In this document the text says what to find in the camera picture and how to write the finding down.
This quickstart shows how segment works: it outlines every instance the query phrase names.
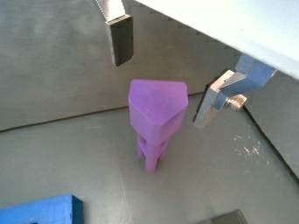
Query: white panel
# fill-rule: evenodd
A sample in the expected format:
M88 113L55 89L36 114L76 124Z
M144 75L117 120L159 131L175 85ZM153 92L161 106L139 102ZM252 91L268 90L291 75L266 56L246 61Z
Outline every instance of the white panel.
M137 0L299 79L299 2Z

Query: metal surface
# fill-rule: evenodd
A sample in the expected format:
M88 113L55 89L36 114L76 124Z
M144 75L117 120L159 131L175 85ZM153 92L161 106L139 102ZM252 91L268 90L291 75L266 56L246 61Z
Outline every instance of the metal surface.
M247 97L243 94L235 95L227 99L226 107L239 111L247 101Z
M211 220L204 221L202 224L248 224L248 222L242 211L236 210Z
M120 18L125 15L125 9L121 0L96 0L107 21Z
M112 63L117 67L133 56L133 18L125 14L121 0L96 0L107 20Z
M199 224L236 209L248 224L298 224L298 184L247 114L224 110L199 135L198 98L156 175L127 108L3 133L0 207L73 193L85 224Z
M216 115L226 104L228 97L224 97L222 100L218 99L220 95L220 86L226 83L226 80L231 77L231 75L234 75L234 72L231 70L226 71L206 90L206 93L200 99L196 115L192 120L194 125L198 128L203 128L207 125L207 123L211 121L211 118Z
M133 18L124 15L107 22L112 63L117 67L133 56Z
M223 108L239 111L247 100L242 94L262 88L276 72L271 66L246 54L239 58L236 70L235 73L228 70L207 89L194 117L198 128L206 126L215 111L220 112Z

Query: scratch mark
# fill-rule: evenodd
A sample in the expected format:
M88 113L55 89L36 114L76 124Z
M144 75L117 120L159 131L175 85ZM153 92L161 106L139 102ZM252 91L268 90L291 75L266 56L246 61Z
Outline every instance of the scratch mark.
M244 147L244 150L247 151L247 154L250 155L250 152L248 152L248 148L247 147Z
M123 174L121 174L121 170L120 170L119 160L117 160L117 169L119 169L119 176L120 176L120 180L121 180L123 192L124 192L124 196L125 196L125 210L127 210L127 214L128 214L128 223L131 223L132 222L132 215L131 215L131 212L129 212L129 206L128 206L128 201L127 201L127 189L125 189L125 185L124 185L124 179L123 179Z
M242 136L238 136L238 135L236 135L236 137L240 138L242 140L244 140L244 138L243 138Z
M254 148L254 153L256 153L259 155L259 151L256 148Z

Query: dark edge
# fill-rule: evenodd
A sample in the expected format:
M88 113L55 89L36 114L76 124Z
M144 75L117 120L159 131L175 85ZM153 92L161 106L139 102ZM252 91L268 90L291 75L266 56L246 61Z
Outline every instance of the dark edge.
M71 195L71 224L84 224L83 201Z
M247 107L244 106L243 109L244 109L244 112L246 112L246 114L247 114L247 117L248 117L250 121L252 122L252 124L254 124L255 127L256 127L256 130L258 130L260 136L266 139L266 142L267 142L267 144L270 145L270 148L271 148L272 152L275 153L278 159L282 161L283 166L284 166L284 168L287 169L290 176L292 177L295 183L299 185L299 178L296 177L292 168L290 167L290 165L288 165L288 163L286 162L286 160L284 160L284 158L283 158L280 152L278 151L275 145L272 144L270 138L267 137L267 134L266 134L264 131L262 130L260 126L258 125L258 122L256 122L254 116L250 114Z

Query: gray floor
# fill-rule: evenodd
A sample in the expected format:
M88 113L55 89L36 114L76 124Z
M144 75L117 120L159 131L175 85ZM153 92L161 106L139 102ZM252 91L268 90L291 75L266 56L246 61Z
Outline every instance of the gray floor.
M128 110L0 134L0 207L73 193L85 223L188 223L242 209L250 224L295 224L299 188L243 111L192 126L199 96L157 172L144 171Z

